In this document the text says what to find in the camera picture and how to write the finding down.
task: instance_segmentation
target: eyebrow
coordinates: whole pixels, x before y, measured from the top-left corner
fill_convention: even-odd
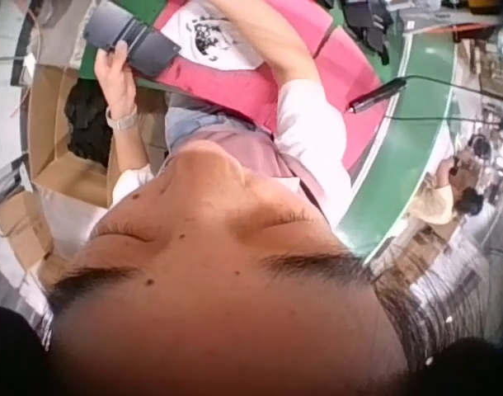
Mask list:
[[[46,299],[53,315],[59,315],[77,300],[105,286],[118,285],[140,273],[136,268],[83,268],[58,281]]]
[[[341,285],[370,285],[373,275],[363,259],[349,252],[268,257],[262,266],[274,276],[301,276]]]

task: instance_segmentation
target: table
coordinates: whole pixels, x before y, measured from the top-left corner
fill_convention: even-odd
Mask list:
[[[117,0],[141,20],[153,24],[165,0]],[[338,25],[343,14],[336,6],[331,15]],[[365,54],[383,82],[397,75],[421,74],[451,81],[455,51],[451,35],[416,35],[403,39],[401,25],[389,34],[391,63],[383,66],[377,55]],[[93,78],[96,51],[87,48],[80,76]],[[408,89],[389,104],[388,114],[398,117],[444,116],[450,88],[411,81]],[[369,260],[388,238],[416,193],[440,130],[440,121],[383,120],[369,156],[354,182],[355,198],[336,235],[353,252]]]

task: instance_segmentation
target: pink mat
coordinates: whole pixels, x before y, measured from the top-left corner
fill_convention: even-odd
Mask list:
[[[309,0],[266,1],[284,15],[303,37],[311,53],[315,54],[332,24],[331,17]],[[169,0],[154,27],[162,29],[185,3],[186,0]],[[360,158],[374,137],[386,104],[361,115],[345,113],[346,105],[357,96],[376,88],[380,82],[363,53],[340,28],[322,47],[316,63],[328,101],[344,113],[347,149],[343,163],[348,169]],[[156,81],[243,114],[275,133],[278,88],[265,64],[254,71],[227,72],[177,57]]]

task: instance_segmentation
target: forehead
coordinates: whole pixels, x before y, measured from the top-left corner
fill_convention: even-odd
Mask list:
[[[294,378],[332,385],[374,371],[375,328],[384,321],[372,290],[296,280],[224,290],[207,283],[159,290],[130,281],[95,295],[54,325],[54,349],[79,378],[125,378],[123,387],[223,390],[249,381],[252,389]],[[381,330],[389,339],[391,328]]]

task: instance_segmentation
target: silver watch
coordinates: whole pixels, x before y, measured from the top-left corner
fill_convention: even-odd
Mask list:
[[[107,107],[105,118],[107,125],[109,125],[114,132],[129,130],[138,124],[138,108],[135,106],[133,112],[126,117],[120,118],[119,120],[112,120],[112,117],[110,117],[110,108]]]

